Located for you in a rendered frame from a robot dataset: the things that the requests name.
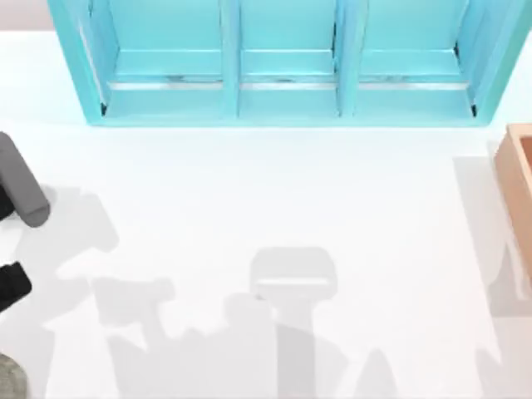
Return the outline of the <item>shallow salmon-coloured box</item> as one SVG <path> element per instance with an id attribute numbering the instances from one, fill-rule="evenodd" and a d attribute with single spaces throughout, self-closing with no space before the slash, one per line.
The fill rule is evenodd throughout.
<path id="1" fill-rule="evenodd" d="M 532 287 L 532 122 L 506 126 L 494 162 L 521 263 Z"/>

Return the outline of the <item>grey rounded cylinder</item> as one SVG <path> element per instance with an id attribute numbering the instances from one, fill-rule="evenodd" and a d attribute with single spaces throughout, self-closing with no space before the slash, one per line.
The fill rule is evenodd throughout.
<path id="1" fill-rule="evenodd" d="M 51 206 L 12 138 L 0 131 L 0 182 L 11 191 L 17 215 L 28 226 L 45 224 Z"/>

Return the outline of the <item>light blue rack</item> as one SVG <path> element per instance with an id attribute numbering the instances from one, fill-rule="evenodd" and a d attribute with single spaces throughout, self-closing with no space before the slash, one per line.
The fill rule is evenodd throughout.
<path id="1" fill-rule="evenodd" d="M 47 0 L 91 126 L 488 125 L 532 0 Z"/>

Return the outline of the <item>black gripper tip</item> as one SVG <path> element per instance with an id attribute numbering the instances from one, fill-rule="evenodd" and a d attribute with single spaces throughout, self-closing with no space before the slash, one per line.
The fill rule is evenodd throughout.
<path id="1" fill-rule="evenodd" d="M 0 266 L 0 313 L 31 291 L 32 282 L 20 262 Z"/>

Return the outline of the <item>grey speckled round object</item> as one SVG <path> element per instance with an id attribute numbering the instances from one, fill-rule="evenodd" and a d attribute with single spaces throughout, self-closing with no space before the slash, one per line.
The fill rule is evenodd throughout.
<path id="1" fill-rule="evenodd" d="M 27 399 L 25 371 L 3 353 L 0 353 L 0 399 Z"/>

